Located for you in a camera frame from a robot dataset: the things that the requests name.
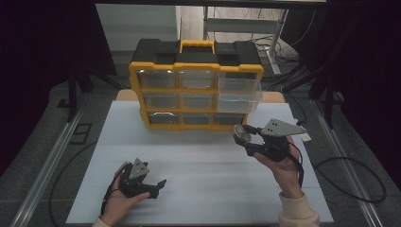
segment beige sleeve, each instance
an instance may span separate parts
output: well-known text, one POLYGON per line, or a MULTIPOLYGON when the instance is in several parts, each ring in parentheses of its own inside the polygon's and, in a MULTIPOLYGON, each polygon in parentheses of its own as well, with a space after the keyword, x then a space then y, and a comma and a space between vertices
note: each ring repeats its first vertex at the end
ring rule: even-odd
POLYGON ((97 217, 95 220, 94 225, 92 225, 92 227, 110 227, 109 225, 105 224, 100 217, 97 217))
POLYGON ((310 208, 306 195, 300 199, 289 199, 280 193, 283 212, 280 214, 280 227, 319 226, 319 213, 310 208))

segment storage organizer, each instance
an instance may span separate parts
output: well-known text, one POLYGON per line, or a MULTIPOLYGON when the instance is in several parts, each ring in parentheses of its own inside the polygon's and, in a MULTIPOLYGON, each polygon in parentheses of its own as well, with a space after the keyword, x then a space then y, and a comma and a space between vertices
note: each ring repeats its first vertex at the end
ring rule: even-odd
POLYGON ((229 131, 262 99, 263 66, 252 42, 142 39, 130 63, 132 90, 151 129, 229 131))

